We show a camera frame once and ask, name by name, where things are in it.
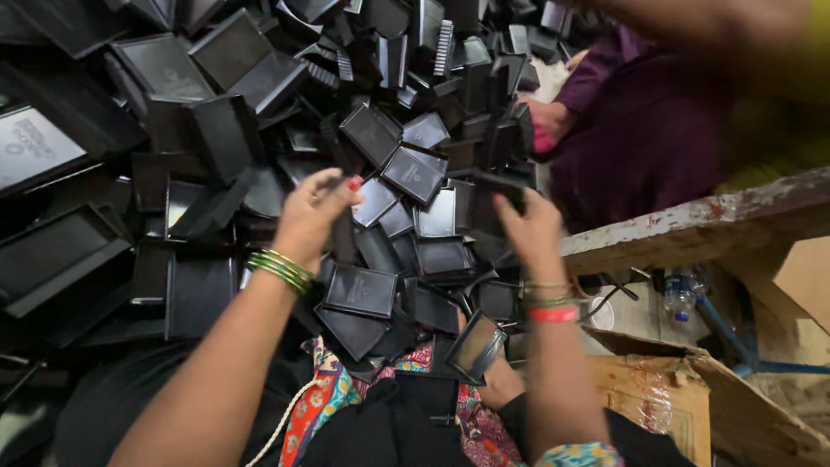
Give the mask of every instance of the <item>purple garment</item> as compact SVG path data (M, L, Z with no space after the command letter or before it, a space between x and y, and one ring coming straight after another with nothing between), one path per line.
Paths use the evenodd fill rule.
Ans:
M707 196L723 180L729 82L631 29L591 47L555 101L580 114L546 155L572 233Z

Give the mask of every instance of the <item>red nail polish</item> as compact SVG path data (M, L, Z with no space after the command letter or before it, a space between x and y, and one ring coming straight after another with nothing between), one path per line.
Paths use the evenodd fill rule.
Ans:
M352 191L357 191L360 188L360 185L363 183L363 178L360 175L354 175L352 178L349 179L349 189Z

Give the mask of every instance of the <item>white cord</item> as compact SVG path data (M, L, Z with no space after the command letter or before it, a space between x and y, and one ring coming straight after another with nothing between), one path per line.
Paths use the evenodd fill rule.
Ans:
M271 438L268 440L268 442L265 443L265 447L263 447L262 450L260 450L259 454L256 455L254 460L248 462L247 465L245 465L245 467L254 467L254 465L257 462L259 462L260 459L262 459L262 456L264 456L266 452L268 452L268 450L271 448L271 445L274 444L276 437L280 435L280 432L282 431L282 426L286 424L286 420L288 420L289 415L291 415L291 411L294 410L294 404L296 404L297 401L302 397L302 395L305 394L305 392L308 391L312 386L317 386L316 379L309 381L309 383L303 386L299 392L294 394L294 399L291 399L291 403L288 405L288 408L286 408L286 413L282 414L282 420L280 420L280 424L276 427L276 430L274 430L274 433L271 435Z

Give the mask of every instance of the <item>red wristband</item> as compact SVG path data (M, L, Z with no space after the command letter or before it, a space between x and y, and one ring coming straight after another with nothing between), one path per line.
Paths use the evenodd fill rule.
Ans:
M576 307L531 308L527 316L536 322L572 322L576 312Z

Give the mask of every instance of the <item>cardboard box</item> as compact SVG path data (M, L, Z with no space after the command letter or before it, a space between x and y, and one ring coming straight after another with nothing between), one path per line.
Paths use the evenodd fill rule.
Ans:
M590 327L583 329L617 355L674 357L687 362L693 373L710 389L711 448L718 455L728 456L737 465L830 465L830 440L826 436L788 414L758 389L712 358L709 352L697 347L674 346L618 332ZM691 374L685 369L674 373L681 377ZM620 377L618 372L609 372L608 378L611 378L611 374ZM647 375L636 376L633 380L640 381L643 376ZM695 442L701 442L700 438L696 437ZM702 451L695 452L694 456L700 454Z
M685 357L594 356L591 362L604 406L671 436L687 459L710 466L709 388Z
M780 243L718 258L776 314L811 317L830 334L830 302L824 282L830 274L830 237Z

